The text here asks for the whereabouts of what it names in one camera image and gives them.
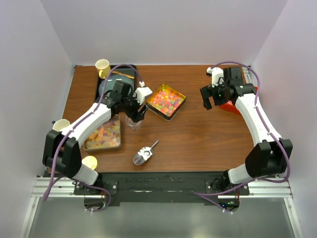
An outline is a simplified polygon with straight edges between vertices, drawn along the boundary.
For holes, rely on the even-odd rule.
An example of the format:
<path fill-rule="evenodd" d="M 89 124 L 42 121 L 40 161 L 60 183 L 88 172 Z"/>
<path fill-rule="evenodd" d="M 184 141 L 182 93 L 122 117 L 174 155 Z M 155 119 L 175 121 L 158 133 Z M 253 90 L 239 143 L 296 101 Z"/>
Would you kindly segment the clear plastic jar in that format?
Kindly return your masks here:
<path fill-rule="evenodd" d="M 125 122 L 126 124 L 129 126 L 129 128 L 131 130 L 139 130 L 141 128 L 142 125 L 142 120 L 138 121 L 138 122 L 134 122 L 131 118 L 129 118 L 128 116 L 126 116 L 125 118 Z"/>

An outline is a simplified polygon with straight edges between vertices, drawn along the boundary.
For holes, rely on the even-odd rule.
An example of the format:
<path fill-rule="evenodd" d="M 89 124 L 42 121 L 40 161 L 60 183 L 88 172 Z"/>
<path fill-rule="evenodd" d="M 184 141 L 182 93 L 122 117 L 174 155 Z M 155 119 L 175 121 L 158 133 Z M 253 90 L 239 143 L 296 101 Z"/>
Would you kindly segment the gold tin of gummy candies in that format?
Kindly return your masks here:
<path fill-rule="evenodd" d="M 162 84 L 146 101 L 146 105 L 158 116 L 167 121 L 171 121 L 185 102 L 185 95 L 167 84 Z"/>

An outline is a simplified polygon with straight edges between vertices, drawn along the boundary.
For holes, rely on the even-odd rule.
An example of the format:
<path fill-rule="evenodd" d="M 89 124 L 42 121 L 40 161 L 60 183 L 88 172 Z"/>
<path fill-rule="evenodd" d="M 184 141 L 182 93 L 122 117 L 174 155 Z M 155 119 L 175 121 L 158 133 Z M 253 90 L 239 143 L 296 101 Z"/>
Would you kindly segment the silver tin of popsicle candies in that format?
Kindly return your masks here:
<path fill-rule="evenodd" d="M 85 151 L 115 150 L 121 146 L 120 116 L 115 115 L 95 129 L 85 140 Z"/>

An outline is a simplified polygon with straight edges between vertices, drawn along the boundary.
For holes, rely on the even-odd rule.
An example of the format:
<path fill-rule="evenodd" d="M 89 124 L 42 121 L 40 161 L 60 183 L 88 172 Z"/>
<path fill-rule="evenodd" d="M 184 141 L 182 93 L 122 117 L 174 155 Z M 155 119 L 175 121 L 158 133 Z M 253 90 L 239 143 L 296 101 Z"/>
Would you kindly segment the metal candy scoop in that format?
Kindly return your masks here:
<path fill-rule="evenodd" d="M 159 143 L 157 140 L 152 146 L 148 147 L 145 146 L 141 148 L 133 157 L 133 163 L 136 166 L 144 164 L 152 155 L 153 155 L 153 148 Z"/>

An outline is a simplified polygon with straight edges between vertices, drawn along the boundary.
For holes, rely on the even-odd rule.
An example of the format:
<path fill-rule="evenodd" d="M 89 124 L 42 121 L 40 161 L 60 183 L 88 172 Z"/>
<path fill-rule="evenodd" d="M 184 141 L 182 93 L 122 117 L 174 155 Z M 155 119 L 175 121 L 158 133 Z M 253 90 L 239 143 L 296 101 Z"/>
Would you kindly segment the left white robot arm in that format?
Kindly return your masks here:
<path fill-rule="evenodd" d="M 70 179 L 85 183 L 85 189 L 98 194 L 103 188 L 99 174 L 82 163 L 80 148 L 85 140 L 104 122 L 124 112 L 134 122 L 144 119 L 146 99 L 152 95 L 149 87 L 138 87 L 122 81 L 98 97 L 95 103 L 74 123 L 61 131 L 51 130 L 47 136 L 43 164 Z"/>

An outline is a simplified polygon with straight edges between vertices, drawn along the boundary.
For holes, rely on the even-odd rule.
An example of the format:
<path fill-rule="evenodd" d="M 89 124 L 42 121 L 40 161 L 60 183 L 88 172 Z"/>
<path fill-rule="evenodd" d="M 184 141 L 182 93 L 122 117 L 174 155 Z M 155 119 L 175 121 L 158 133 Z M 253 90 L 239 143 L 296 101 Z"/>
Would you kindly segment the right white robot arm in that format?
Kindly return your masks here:
<path fill-rule="evenodd" d="M 231 195 L 238 189 L 238 184 L 253 179 L 269 181 L 271 176 L 281 174 L 289 178 L 293 144 L 289 139 L 283 139 L 269 121 L 255 86 L 244 83 L 239 67 L 209 67 L 206 75 L 211 78 L 211 83 L 200 89 L 204 108 L 210 110 L 213 105 L 231 102 L 242 115 L 254 144 L 244 164 L 224 173 L 220 183 L 222 192 Z"/>

